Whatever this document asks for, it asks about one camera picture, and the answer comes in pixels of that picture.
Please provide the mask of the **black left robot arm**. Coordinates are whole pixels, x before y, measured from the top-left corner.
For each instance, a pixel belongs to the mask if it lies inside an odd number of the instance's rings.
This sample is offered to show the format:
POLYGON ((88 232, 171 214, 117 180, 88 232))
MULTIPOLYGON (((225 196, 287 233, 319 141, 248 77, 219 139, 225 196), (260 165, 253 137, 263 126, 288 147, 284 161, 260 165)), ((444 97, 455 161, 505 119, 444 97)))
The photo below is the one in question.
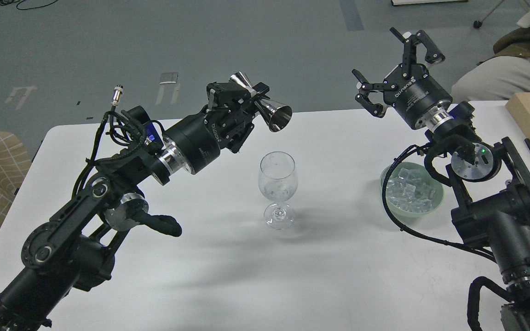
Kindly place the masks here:
POLYGON ((90 291, 111 279, 115 253, 131 228, 145 225, 178 237, 171 216, 151 215, 139 183, 154 177, 165 185, 181 168, 196 174, 222 149, 237 153, 260 114, 273 132, 282 129, 267 115, 270 88, 242 73, 207 86, 208 103, 158 134, 142 107, 116 112, 123 86, 95 134, 86 167, 72 197, 48 222, 33 230, 21 249, 24 269, 0 293, 0 331, 51 327, 48 314, 72 288, 90 291))

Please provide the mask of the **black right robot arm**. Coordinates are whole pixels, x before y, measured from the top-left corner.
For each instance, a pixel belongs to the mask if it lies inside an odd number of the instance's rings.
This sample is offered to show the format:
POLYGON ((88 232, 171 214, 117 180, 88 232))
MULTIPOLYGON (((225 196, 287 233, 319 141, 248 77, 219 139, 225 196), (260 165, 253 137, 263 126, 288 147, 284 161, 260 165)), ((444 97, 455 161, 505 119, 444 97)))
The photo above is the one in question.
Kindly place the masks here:
POLYGON ((410 145, 387 169, 381 185, 384 209, 401 231, 498 265, 504 287, 484 276, 469 287, 467 323, 471 330, 481 330, 480 291, 487 288, 506 302, 501 308, 503 328, 530 331, 530 171, 510 138, 486 144, 473 126, 474 107, 468 102, 452 107, 450 94, 430 76, 424 63, 418 63, 418 45, 426 49, 425 63, 444 60, 427 33, 402 35, 393 27, 390 31, 403 44, 401 63, 377 83, 354 69, 352 74, 360 82, 355 99, 377 118, 393 107, 411 129, 425 128, 428 142, 410 145), (389 176, 413 153, 424 157, 431 178, 454 191, 458 207, 451 211, 451 218, 462 243, 412 230, 389 209, 389 176))

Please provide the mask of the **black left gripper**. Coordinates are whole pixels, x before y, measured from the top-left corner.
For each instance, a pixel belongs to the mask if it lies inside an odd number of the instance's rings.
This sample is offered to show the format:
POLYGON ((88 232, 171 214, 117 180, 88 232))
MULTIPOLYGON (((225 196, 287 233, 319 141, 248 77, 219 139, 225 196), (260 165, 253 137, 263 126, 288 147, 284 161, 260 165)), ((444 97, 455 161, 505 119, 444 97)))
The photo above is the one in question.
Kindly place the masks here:
POLYGON ((235 82, 212 82, 207 85, 207 106, 183 118, 163 132, 178 162, 190 174, 197 174, 219 157, 222 149, 237 154, 254 129, 254 114, 261 111, 261 100, 269 92, 259 82, 244 87, 235 82))

